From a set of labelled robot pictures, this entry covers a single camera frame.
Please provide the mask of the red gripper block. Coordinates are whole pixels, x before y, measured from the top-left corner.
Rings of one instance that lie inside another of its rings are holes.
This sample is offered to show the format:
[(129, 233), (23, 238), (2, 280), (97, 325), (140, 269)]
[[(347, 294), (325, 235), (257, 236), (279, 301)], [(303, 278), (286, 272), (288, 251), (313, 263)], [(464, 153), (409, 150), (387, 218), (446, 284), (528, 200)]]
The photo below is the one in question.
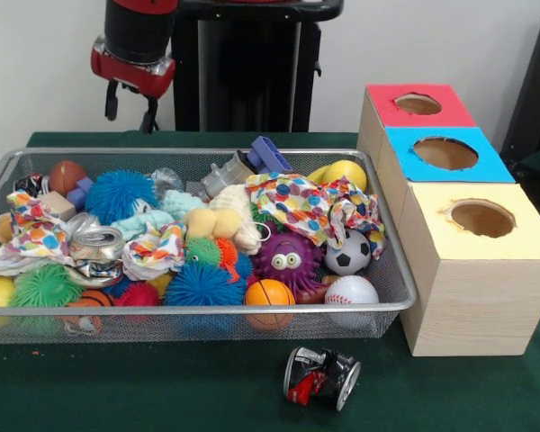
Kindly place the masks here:
[(118, 82), (145, 95), (148, 109), (145, 111), (139, 130), (151, 134), (156, 128), (158, 99), (162, 97), (173, 81), (176, 62), (167, 54), (158, 62), (148, 65), (128, 63), (113, 56), (105, 46), (104, 36), (99, 36), (91, 51), (91, 69), (99, 77), (108, 80), (105, 97), (105, 117), (114, 121), (118, 111), (116, 91)]

